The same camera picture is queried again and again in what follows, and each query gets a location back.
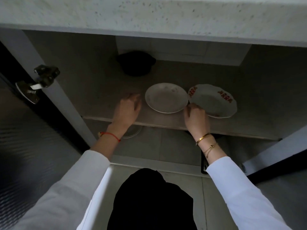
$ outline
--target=speckled countertop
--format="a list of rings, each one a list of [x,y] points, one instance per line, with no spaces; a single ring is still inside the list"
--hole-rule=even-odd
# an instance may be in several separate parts
[[[307,0],[0,0],[0,26],[304,46]]]

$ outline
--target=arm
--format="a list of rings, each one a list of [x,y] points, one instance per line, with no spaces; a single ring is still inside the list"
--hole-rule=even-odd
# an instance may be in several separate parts
[[[120,139],[136,120],[140,108],[138,95],[122,99],[107,131]],[[110,165],[109,159],[117,144],[113,136],[101,136],[91,150],[85,151],[64,177],[25,213],[14,229],[76,230]]]
[[[184,115],[185,124],[195,141],[210,132],[209,118],[199,106],[190,104],[185,108]],[[270,201],[216,144],[212,135],[202,139],[199,147],[210,164],[206,171],[224,198],[240,230],[290,229]]]

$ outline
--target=person's left hand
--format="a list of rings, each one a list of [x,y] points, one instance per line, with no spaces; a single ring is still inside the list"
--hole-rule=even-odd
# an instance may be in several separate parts
[[[140,94],[131,93],[122,98],[115,108],[113,121],[108,131],[116,131],[116,135],[121,137],[137,119],[141,106]]]

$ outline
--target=gold bangle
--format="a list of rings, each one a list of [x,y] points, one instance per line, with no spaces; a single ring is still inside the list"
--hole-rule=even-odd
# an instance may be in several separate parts
[[[198,143],[202,140],[202,139],[204,139],[207,135],[211,135],[211,133],[207,133],[206,135],[204,135],[202,138],[200,138],[197,142],[196,142],[196,146],[198,146]]]
[[[214,146],[216,146],[217,143],[213,144],[210,146],[210,148],[208,148],[205,152],[204,155],[206,156],[206,152],[208,151],[208,154],[206,156],[206,159],[208,159],[209,153],[211,152],[211,150],[214,148]]]

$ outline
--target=hand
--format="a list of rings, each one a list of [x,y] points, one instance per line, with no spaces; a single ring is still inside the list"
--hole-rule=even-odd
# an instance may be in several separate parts
[[[138,117],[142,105],[140,94],[131,93],[117,104],[107,131],[121,138]]]
[[[195,103],[184,108],[185,125],[195,141],[210,132],[209,117],[204,109]]]

